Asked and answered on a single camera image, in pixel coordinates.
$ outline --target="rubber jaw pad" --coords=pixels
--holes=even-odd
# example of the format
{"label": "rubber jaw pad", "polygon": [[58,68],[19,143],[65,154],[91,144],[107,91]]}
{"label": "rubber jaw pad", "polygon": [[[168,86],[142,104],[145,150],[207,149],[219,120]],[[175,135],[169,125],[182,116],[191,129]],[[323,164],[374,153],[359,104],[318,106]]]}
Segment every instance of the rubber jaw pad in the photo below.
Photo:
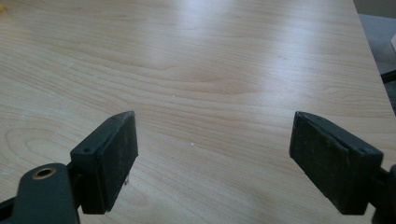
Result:
{"label": "rubber jaw pad", "polygon": [[343,215],[363,215],[383,154],[330,121],[296,112],[290,156]]}
{"label": "rubber jaw pad", "polygon": [[70,155],[73,169],[83,175],[83,212],[110,211],[137,157],[134,112],[107,119]]}

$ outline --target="white object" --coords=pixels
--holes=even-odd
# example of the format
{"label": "white object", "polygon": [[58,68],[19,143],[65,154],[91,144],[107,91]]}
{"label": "white object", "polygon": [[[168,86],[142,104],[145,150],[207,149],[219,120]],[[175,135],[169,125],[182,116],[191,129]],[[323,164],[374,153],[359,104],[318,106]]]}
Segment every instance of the white object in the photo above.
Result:
{"label": "white object", "polygon": [[390,42],[392,43],[392,46],[396,51],[396,35],[393,36],[393,38],[392,38],[392,40],[390,40]]}

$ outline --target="wooden tabletop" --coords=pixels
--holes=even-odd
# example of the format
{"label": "wooden tabletop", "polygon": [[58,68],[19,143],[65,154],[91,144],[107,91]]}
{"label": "wooden tabletop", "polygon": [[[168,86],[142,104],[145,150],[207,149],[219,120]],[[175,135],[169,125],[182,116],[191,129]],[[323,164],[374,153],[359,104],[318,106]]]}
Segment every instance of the wooden tabletop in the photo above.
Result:
{"label": "wooden tabletop", "polygon": [[0,0],[0,200],[108,117],[139,157],[82,223],[370,223],[289,156],[294,112],[396,162],[396,119],[352,0]]}

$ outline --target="screw hole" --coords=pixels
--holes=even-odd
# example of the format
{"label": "screw hole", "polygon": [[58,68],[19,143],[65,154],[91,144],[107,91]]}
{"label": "screw hole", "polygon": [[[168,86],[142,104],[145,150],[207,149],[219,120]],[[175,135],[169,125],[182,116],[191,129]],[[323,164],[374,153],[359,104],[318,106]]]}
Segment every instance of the screw hole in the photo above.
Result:
{"label": "screw hole", "polygon": [[39,180],[39,179],[45,179],[47,177],[52,176],[55,174],[56,169],[52,167],[46,167],[43,168],[33,174],[33,179]]}

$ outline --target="dark plastic part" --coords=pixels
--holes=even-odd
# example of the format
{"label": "dark plastic part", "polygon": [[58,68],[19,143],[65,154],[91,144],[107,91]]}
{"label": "dark plastic part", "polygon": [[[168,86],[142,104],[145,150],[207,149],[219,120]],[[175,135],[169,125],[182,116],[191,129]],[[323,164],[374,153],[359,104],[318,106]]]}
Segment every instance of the dark plastic part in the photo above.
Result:
{"label": "dark plastic part", "polygon": [[10,198],[0,203],[0,220],[5,220],[11,217],[12,208],[14,207],[15,198]]}
{"label": "dark plastic part", "polygon": [[382,200],[384,199],[383,194],[389,179],[389,173],[384,169],[379,169],[378,172],[371,178],[373,191],[369,195],[369,203],[374,207],[380,207]]}
{"label": "dark plastic part", "polygon": [[65,165],[43,165],[21,178],[12,224],[26,223],[79,223]]}
{"label": "dark plastic part", "polygon": [[381,151],[324,118],[296,112],[290,156],[340,213],[364,214]]}
{"label": "dark plastic part", "polygon": [[8,217],[8,218],[6,218],[4,220],[1,220],[0,224],[12,224],[11,217]]}
{"label": "dark plastic part", "polygon": [[381,74],[382,82],[388,83],[396,80],[396,70],[389,71],[385,74]]}
{"label": "dark plastic part", "polygon": [[381,185],[383,188],[376,198],[376,210],[372,223],[394,224],[396,223],[396,165],[390,168],[385,182]]}
{"label": "dark plastic part", "polygon": [[70,184],[72,186],[75,207],[76,209],[78,209],[81,205],[81,197],[83,197],[84,195],[83,175],[79,174],[75,169],[73,169],[72,162],[69,162],[69,164],[67,164],[67,169],[69,171]]}
{"label": "dark plastic part", "polygon": [[134,112],[107,119],[70,155],[72,169],[83,176],[79,195],[82,211],[110,211],[137,157]]}

